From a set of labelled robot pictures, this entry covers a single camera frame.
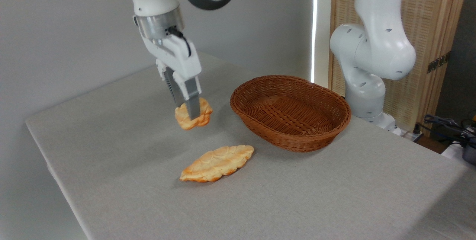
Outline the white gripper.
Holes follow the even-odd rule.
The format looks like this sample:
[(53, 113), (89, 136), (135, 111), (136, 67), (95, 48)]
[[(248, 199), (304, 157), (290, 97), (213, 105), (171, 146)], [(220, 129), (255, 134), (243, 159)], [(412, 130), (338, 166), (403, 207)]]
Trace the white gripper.
[(190, 120), (198, 118), (201, 64), (192, 42), (180, 33), (181, 16), (134, 16), (133, 19), (145, 47), (157, 58), (160, 77), (167, 84), (176, 107), (185, 104)]

